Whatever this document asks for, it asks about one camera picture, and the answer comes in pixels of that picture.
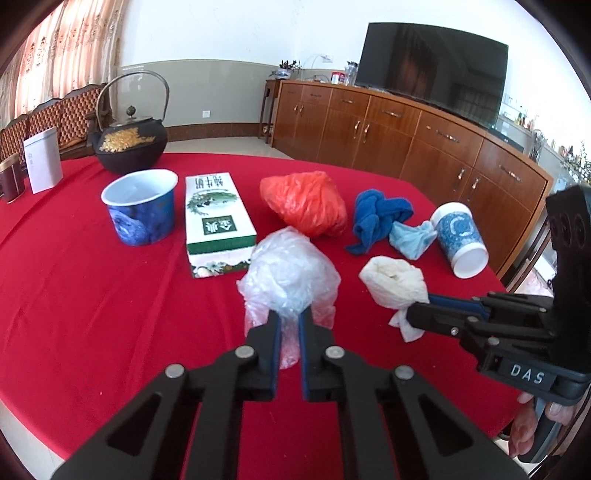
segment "green milk box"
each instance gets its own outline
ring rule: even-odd
[[[246,270],[256,230],[229,173],[186,178],[187,254],[193,278]]]

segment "potted plant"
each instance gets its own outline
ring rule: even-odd
[[[273,72],[275,78],[278,79],[289,79],[294,70],[299,70],[301,68],[300,62],[297,60],[293,60],[291,63],[289,60],[282,60],[279,64],[279,68]]]

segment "tiled floor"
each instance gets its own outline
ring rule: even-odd
[[[290,158],[255,137],[204,138],[166,145],[165,152],[235,153],[257,157]]]
[[[266,145],[263,140],[254,137],[206,138],[203,140],[171,142],[167,145],[165,151],[232,153],[259,157],[290,158],[275,148]],[[62,459],[35,438],[1,402],[0,430],[2,430],[12,448],[21,458],[23,464],[37,480],[50,479],[54,470],[62,463]],[[506,442],[498,440],[496,444],[506,451]],[[523,465],[523,467],[529,471],[533,466]]]

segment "white wall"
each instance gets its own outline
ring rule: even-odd
[[[559,144],[591,148],[591,100],[548,32],[514,0],[130,0],[120,65],[174,59],[359,60],[369,22],[457,28],[509,45],[505,92]]]
[[[161,60],[295,59],[305,0],[129,0],[119,65]]]

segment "human hand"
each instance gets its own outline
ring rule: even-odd
[[[517,455],[524,455],[529,452],[534,444],[534,433],[538,426],[538,418],[535,416],[534,410],[534,396],[522,392],[517,401],[521,403],[521,407],[517,412],[511,426],[511,433],[509,435],[509,456],[515,458]],[[557,421],[563,426],[568,426],[576,414],[579,405],[572,407],[565,407],[557,403],[548,403],[544,409],[544,414],[552,421]],[[556,452],[561,454],[568,447],[566,442],[561,446],[561,451]]]

